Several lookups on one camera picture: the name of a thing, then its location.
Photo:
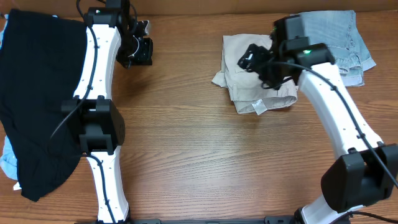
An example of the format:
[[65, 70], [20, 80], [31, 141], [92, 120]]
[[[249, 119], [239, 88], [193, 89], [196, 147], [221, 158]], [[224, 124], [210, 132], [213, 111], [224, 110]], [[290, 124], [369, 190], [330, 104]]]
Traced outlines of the beige khaki shorts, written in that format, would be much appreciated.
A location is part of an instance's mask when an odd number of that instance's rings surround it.
[[272, 41], [268, 35], [237, 34], [223, 37], [221, 70], [216, 73], [212, 82], [227, 88], [230, 100], [237, 113], [257, 113], [289, 107], [297, 101], [297, 87], [290, 80], [279, 90], [264, 89], [258, 74], [246, 72], [238, 66], [238, 60], [250, 44], [269, 49]]

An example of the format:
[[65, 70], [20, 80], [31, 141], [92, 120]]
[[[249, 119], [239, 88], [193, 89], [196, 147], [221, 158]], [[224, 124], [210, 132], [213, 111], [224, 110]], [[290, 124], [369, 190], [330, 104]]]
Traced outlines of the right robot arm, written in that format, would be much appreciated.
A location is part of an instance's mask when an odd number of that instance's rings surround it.
[[302, 18], [274, 22], [269, 49], [249, 45], [238, 65], [259, 75], [264, 88], [294, 81], [312, 103], [332, 141], [335, 162], [321, 179], [322, 193], [293, 215], [266, 223], [348, 223], [363, 208], [388, 199], [397, 187], [397, 145], [385, 144], [356, 107], [329, 48], [311, 44]]

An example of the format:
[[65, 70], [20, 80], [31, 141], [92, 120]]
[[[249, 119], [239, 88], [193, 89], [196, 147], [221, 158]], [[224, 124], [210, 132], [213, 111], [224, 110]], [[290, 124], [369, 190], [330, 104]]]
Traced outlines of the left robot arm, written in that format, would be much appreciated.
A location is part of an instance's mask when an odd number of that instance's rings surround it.
[[96, 223], [132, 223], [123, 190], [120, 155], [124, 118], [112, 101], [116, 63], [129, 69], [152, 65], [150, 22], [137, 19], [129, 0], [107, 0], [81, 15], [86, 25], [86, 55], [73, 98], [62, 103], [64, 120], [90, 164], [98, 198]]

